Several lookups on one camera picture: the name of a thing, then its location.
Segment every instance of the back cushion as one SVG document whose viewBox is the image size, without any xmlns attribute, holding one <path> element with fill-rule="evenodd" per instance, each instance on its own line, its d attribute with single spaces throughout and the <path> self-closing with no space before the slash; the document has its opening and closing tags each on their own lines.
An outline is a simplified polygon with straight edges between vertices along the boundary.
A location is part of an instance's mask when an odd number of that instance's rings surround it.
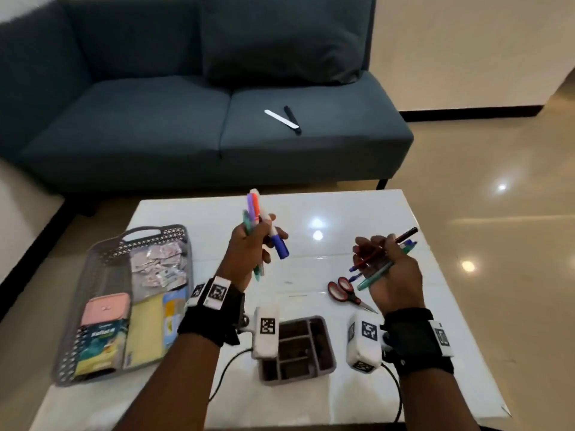
<svg viewBox="0 0 575 431">
<path fill-rule="evenodd" d="M 358 78 L 373 0 L 200 0 L 204 76 L 222 86 Z"/>
<path fill-rule="evenodd" d="M 66 0 L 97 80 L 201 74 L 197 0 Z"/>
<path fill-rule="evenodd" d="M 0 24 L 0 155 L 15 159 L 91 83 L 58 2 Z"/>
</svg>

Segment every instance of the red and black scissors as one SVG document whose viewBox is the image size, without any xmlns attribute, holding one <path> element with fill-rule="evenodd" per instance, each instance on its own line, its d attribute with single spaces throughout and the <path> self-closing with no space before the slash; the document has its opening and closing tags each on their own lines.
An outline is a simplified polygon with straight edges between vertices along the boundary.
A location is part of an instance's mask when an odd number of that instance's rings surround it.
<svg viewBox="0 0 575 431">
<path fill-rule="evenodd" d="M 340 277 L 338 278 L 338 282 L 330 281 L 327 285 L 327 291 L 329 292 L 330 296 L 334 298 L 336 301 L 345 302 L 349 301 L 353 304 L 366 309 L 367 311 L 372 311 L 377 313 L 374 309 L 372 309 L 369 305 L 365 304 L 360 298 L 355 296 L 354 287 L 347 281 L 347 278 Z"/>
</svg>

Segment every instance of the beige wall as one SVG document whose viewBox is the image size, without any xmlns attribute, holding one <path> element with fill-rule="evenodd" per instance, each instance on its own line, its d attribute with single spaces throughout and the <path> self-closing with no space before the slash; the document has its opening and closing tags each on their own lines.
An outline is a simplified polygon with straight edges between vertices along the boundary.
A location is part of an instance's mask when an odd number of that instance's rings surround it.
<svg viewBox="0 0 575 431">
<path fill-rule="evenodd" d="M 46 1 L 0 0 L 0 21 Z M 62 201 L 60 196 L 46 194 L 21 172 L 0 160 L 0 282 L 54 216 Z"/>
<path fill-rule="evenodd" d="M 399 110 L 545 104 L 574 40 L 575 0 L 377 0 L 370 71 Z"/>
</svg>

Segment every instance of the table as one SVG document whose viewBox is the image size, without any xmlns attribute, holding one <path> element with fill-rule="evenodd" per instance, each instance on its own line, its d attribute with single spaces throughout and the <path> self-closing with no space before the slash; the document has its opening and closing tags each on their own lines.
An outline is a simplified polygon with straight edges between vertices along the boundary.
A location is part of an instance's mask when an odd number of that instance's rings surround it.
<svg viewBox="0 0 575 431">
<path fill-rule="evenodd" d="M 331 375 L 266 387 L 258 380 L 256 362 L 244 354 L 226 372 L 208 408 L 206 428 L 392 421 L 398 407 L 394 382 L 384 369 L 364 375 L 346 364 L 346 322 L 356 307 L 332 300 L 326 286 L 345 275 L 351 266 L 351 246 L 356 236 L 399 235 L 417 226 L 403 193 L 383 190 L 266 195 L 262 204 L 277 214 L 276 224 L 290 233 L 286 241 L 290 257 L 280 261 L 272 251 L 273 260 L 266 266 L 262 281 L 252 281 L 247 290 L 246 312 L 277 303 L 281 320 L 323 316 L 338 366 Z M 198 284 L 214 274 L 245 206 L 244 196 L 147 200 L 140 202 L 128 228 L 185 225 L 191 239 L 194 282 Z M 426 303 L 449 333 L 456 355 L 455 375 L 471 412 L 476 418 L 506 417 L 507 406 L 423 233 L 414 239 L 419 243 L 410 255 L 418 260 L 423 273 Z M 358 294 L 375 307 L 368 291 Z M 222 348 L 212 390 L 230 358 L 251 346 L 250 334 L 240 335 L 240 340 L 238 347 Z M 110 429 L 153 370 L 150 367 L 67 388 L 52 386 L 31 429 Z"/>
</svg>

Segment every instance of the person's right arm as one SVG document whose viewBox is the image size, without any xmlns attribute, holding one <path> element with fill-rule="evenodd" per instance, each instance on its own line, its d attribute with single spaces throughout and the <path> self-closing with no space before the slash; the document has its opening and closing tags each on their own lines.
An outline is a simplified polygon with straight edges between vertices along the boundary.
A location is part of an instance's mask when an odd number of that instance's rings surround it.
<svg viewBox="0 0 575 431">
<path fill-rule="evenodd" d="M 395 236 L 373 236 L 355 239 L 354 264 L 372 253 L 385 248 L 394 265 L 381 280 L 370 287 L 373 301 L 384 315 L 400 309 L 425 307 L 423 278 L 417 261 L 405 254 L 395 243 Z M 369 277 L 373 269 L 366 268 Z M 441 369 L 425 369 L 400 377 L 405 424 L 408 431 L 478 431 L 459 390 L 455 377 Z"/>
</svg>

